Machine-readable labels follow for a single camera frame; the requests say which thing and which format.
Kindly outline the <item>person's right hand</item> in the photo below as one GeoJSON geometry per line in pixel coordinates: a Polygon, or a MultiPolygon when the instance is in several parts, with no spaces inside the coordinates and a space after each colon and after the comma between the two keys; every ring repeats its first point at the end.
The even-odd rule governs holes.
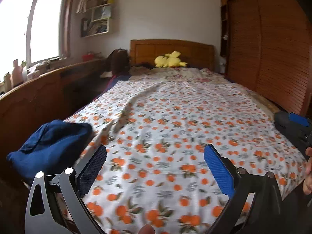
{"type": "Polygon", "coordinates": [[[305,177],[305,180],[303,183],[303,192],[306,195],[309,195],[309,194],[311,194],[311,190],[312,190],[312,178],[311,178],[312,148],[311,147],[308,147],[306,149],[306,155],[309,156],[309,160],[307,161],[307,164],[306,164],[306,170],[305,170],[306,177],[305,177]]]}

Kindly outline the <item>person's left hand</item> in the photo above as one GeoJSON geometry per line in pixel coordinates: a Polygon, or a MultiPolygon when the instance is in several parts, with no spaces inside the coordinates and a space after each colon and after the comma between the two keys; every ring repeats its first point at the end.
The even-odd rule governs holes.
{"type": "Polygon", "coordinates": [[[155,230],[151,225],[146,224],[139,230],[138,234],[155,234],[155,230]]]}

